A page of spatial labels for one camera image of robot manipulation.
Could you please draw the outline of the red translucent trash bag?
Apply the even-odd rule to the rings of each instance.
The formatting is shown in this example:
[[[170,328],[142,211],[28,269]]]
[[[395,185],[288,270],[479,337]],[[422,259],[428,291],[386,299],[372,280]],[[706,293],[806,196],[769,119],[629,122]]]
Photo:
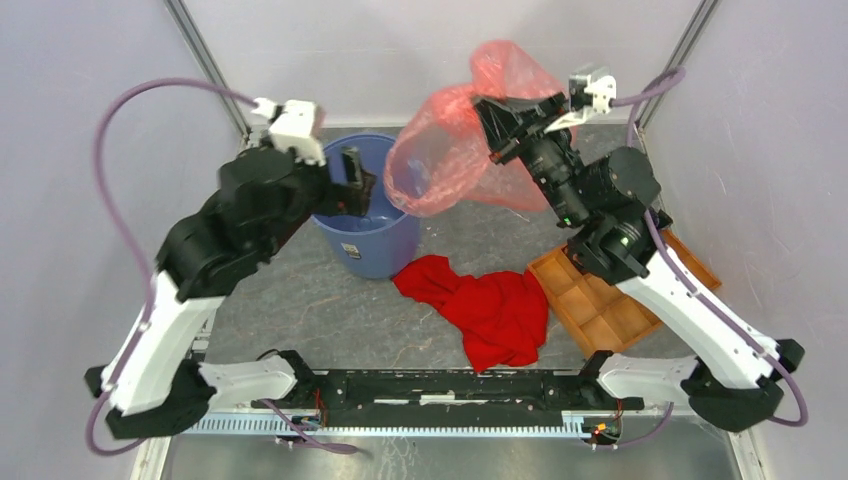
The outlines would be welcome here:
[[[472,99],[540,99],[563,91],[563,84],[510,40],[479,45],[469,57],[469,70],[469,82],[430,94],[401,130],[383,170],[387,198],[417,217],[434,216],[463,200],[512,210],[546,209],[543,194],[519,161],[490,161]]]

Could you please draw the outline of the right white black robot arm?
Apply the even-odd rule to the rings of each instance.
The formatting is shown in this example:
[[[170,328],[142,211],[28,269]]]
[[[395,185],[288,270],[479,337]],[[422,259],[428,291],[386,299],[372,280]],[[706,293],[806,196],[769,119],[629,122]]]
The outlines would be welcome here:
[[[660,236],[670,218],[653,208],[660,193],[645,153],[620,146],[585,163],[558,117],[568,99],[476,96],[491,162],[519,162],[573,230],[570,262],[639,302],[691,349],[676,359],[632,358],[600,351],[577,382],[580,400],[602,408],[614,398],[685,404],[701,419],[741,432],[775,421],[804,348],[758,332],[717,299]]]

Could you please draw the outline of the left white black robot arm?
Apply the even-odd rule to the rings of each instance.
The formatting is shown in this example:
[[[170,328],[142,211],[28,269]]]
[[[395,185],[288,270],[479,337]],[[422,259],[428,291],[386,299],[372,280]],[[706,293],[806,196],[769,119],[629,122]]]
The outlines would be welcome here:
[[[359,149],[341,151],[345,179],[293,150],[246,149],[222,165],[219,187],[201,209],[178,221],[155,258],[154,299],[109,365],[85,375],[110,404],[114,438],[169,437],[211,409],[261,400],[302,407],[313,397],[313,371],[294,351],[253,362],[215,365],[188,355],[195,335],[244,279],[269,263],[312,216],[364,216],[377,179]]]

